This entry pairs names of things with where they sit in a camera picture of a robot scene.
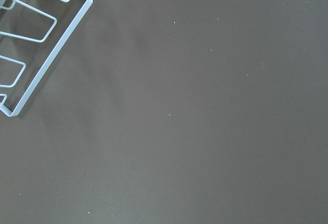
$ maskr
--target gray surface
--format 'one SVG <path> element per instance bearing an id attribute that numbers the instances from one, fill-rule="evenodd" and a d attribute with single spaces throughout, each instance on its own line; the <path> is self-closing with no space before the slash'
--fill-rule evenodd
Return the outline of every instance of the gray surface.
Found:
<path id="1" fill-rule="evenodd" d="M 0 223 L 328 222 L 327 0 L 94 1 L 0 116 Z"/>

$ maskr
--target white metal wire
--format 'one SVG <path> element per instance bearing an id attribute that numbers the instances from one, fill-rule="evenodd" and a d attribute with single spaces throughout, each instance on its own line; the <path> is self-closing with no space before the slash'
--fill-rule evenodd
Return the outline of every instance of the white metal wire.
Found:
<path id="1" fill-rule="evenodd" d="M 1 56 L 0 55 L 0 58 L 3 59 L 3 60 L 6 60 L 6 61 L 10 61 L 12 63 L 16 63 L 16 64 L 19 64 L 22 66 L 22 68 L 20 69 L 17 77 L 15 78 L 14 82 L 12 84 L 9 84 L 9 85 L 1 85 L 0 84 L 0 87 L 4 87 L 4 88 L 12 88 L 16 85 L 18 79 L 20 78 L 20 76 L 22 75 L 24 69 L 26 68 L 26 64 L 23 63 L 23 62 L 20 62 L 20 61 L 17 61 L 17 60 L 14 60 L 14 59 L 11 59 L 11 58 L 8 58 L 8 57 L 5 57 L 5 56 Z"/>
<path id="2" fill-rule="evenodd" d="M 70 0 L 59 0 L 59 1 L 61 1 L 63 3 L 68 3 Z M 37 8 L 27 4 L 25 2 L 22 2 L 21 0 L 12 0 L 12 4 L 9 7 L 4 6 L 5 2 L 6 2 L 6 0 L 0 0 L 0 9 L 11 10 L 14 7 L 14 5 L 17 3 L 17 4 L 20 4 L 20 5 L 28 8 L 28 9 L 36 12 L 36 13 L 39 13 L 39 14 L 45 16 L 45 17 L 48 17 L 49 19 L 53 20 L 53 23 L 52 23 L 51 27 L 49 28 L 49 30 L 47 31 L 47 33 L 41 39 L 26 37 L 26 36 L 17 35 L 17 34 L 8 33 L 8 32 L 3 32 L 3 31 L 0 31 L 0 35 L 8 36 L 8 37 L 14 37 L 14 38 L 22 39 L 22 40 L 35 42 L 35 43 L 43 43 L 47 39 L 47 37 L 50 35 L 50 33 L 54 30 L 54 28 L 57 24 L 57 19 L 54 16 L 52 16 L 50 14 L 47 14 L 44 11 L 41 11 L 41 10 L 39 10 L 39 9 L 37 9 Z M 80 22 L 82 17 L 88 11 L 88 9 L 90 8 L 92 3 L 93 3 L 92 0 L 86 0 L 85 3 L 82 5 L 82 7 L 78 11 L 78 13 L 74 17 L 74 19 L 70 22 L 69 26 L 64 31 L 64 33 L 62 34 L 62 36 L 60 37 L 58 42 L 56 43 L 55 47 L 52 49 L 51 53 L 48 55 L 48 57 L 44 61 L 43 65 L 41 66 L 41 68 L 39 69 L 37 74 L 34 76 L 33 80 L 31 81 L 31 83 L 27 87 L 25 93 L 22 95 L 21 99 L 18 101 L 17 105 L 14 107 L 13 110 L 9 110 L 5 106 L 5 102 L 7 100 L 7 94 L 6 93 L 0 93 L 0 97 L 3 97 L 3 99 L 0 103 L 0 110 L 3 111 L 7 116 L 17 116 L 20 113 L 20 111 L 22 110 L 22 108 L 25 105 L 26 101 L 28 100 L 28 98 L 30 97 L 30 95 L 32 94 L 34 89 L 36 88 L 37 84 L 40 82 L 41 78 L 43 77 L 43 75 L 45 74 L 45 72 L 47 71 L 47 69 L 49 68 L 51 63 L 53 62 L 54 58 L 57 56 L 58 52 L 63 47 L 64 43 L 66 42 L 68 37 L 71 35 L 73 30 L 76 28 L 77 24 Z M 18 75 L 17 75 L 17 77 L 13 81 L 13 83 L 11 83 L 11 84 L 0 84 L 1 88 L 13 88 L 17 84 L 19 78 L 22 76 L 22 74 L 23 74 L 23 72 L 26 68 L 26 64 L 21 62 L 21 61 L 8 58 L 6 56 L 1 56 L 0 55 L 0 58 L 3 59 L 3 60 L 6 60 L 6 61 L 9 61 L 9 62 L 12 62 L 12 63 L 16 63 L 16 64 L 19 64 L 19 65 L 22 66 L 19 73 L 18 73 Z"/>

